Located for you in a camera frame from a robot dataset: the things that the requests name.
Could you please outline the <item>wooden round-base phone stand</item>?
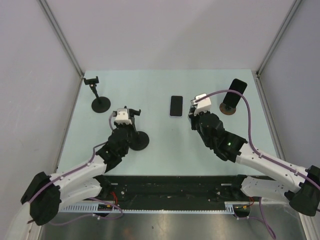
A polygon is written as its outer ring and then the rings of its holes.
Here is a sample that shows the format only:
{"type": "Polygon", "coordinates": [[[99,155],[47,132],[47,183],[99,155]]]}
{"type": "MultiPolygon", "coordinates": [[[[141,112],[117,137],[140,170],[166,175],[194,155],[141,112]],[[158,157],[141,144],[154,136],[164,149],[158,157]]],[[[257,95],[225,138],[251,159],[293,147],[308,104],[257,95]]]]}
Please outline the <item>wooden round-base phone stand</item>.
{"type": "Polygon", "coordinates": [[[236,108],[233,108],[223,102],[219,105],[219,110],[227,116],[231,116],[236,113],[236,108]]]}

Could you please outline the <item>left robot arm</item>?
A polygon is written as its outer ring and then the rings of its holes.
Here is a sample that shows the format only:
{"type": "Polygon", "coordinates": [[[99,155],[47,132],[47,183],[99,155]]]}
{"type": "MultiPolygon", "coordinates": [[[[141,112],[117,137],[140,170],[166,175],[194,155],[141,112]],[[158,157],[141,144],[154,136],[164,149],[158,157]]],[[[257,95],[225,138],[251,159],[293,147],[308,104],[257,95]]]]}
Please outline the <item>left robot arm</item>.
{"type": "Polygon", "coordinates": [[[68,205],[97,197],[105,200],[111,188],[99,182],[99,176],[114,169],[128,152],[136,133],[134,124],[118,123],[99,150],[93,151],[87,162],[63,173],[37,173],[21,197],[21,204],[29,204],[32,220],[42,226],[49,223],[68,205]]]}

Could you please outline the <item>black phone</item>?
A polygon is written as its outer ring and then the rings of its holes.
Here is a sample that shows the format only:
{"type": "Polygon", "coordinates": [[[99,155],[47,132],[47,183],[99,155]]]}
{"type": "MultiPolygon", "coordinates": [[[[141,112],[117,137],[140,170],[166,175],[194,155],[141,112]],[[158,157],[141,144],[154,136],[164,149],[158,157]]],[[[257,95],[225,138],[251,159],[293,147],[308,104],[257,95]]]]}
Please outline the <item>black phone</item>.
{"type": "MultiPolygon", "coordinates": [[[[246,82],[235,78],[232,81],[232,83],[229,87],[229,90],[236,91],[242,95],[245,92],[247,86],[248,86],[248,84],[246,82]]],[[[237,107],[240,99],[241,99],[241,96],[238,95],[237,93],[227,92],[224,99],[223,99],[223,103],[226,106],[235,109],[237,107]]]]}

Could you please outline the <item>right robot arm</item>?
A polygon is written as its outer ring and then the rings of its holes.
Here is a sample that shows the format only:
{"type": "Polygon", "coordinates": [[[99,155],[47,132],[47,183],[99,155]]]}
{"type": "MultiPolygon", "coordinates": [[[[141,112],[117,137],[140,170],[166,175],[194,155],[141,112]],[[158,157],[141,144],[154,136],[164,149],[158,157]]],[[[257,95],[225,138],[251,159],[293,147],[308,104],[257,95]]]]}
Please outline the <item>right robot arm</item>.
{"type": "Polygon", "coordinates": [[[320,203],[318,167],[305,168],[259,153],[245,138],[226,131],[219,117],[207,108],[191,106],[188,118],[191,129],[219,159],[250,167],[268,177],[238,176],[230,188],[235,200],[242,201],[247,196],[267,198],[288,203],[303,215],[316,215],[320,203]]]}

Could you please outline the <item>black clamp phone stand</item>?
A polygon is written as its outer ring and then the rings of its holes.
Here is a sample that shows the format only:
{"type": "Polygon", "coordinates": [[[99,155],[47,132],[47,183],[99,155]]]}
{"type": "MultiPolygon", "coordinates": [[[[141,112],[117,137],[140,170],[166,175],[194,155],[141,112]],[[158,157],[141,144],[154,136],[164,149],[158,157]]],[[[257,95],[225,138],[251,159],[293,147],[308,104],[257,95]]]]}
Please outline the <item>black clamp phone stand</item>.
{"type": "Polygon", "coordinates": [[[141,151],[145,149],[149,143],[150,138],[148,134],[144,131],[138,131],[135,124],[135,116],[140,116],[142,110],[135,110],[132,108],[124,107],[125,110],[127,110],[128,113],[128,119],[131,120],[131,124],[129,127],[129,136],[130,136],[130,144],[129,147],[134,151],[141,151]]]}

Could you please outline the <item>black round-base phone stand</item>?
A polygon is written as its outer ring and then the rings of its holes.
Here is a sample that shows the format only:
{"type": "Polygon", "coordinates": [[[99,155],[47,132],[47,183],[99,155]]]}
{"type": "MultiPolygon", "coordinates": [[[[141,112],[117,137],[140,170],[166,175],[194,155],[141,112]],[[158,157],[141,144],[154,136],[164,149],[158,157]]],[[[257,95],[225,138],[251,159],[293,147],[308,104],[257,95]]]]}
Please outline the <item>black round-base phone stand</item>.
{"type": "Polygon", "coordinates": [[[86,86],[89,86],[95,99],[91,103],[91,108],[95,113],[104,113],[108,111],[111,107],[111,101],[109,98],[104,96],[99,96],[97,91],[97,84],[100,82],[98,76],[95,78],[83,78],[83,82],[86,86]]]}

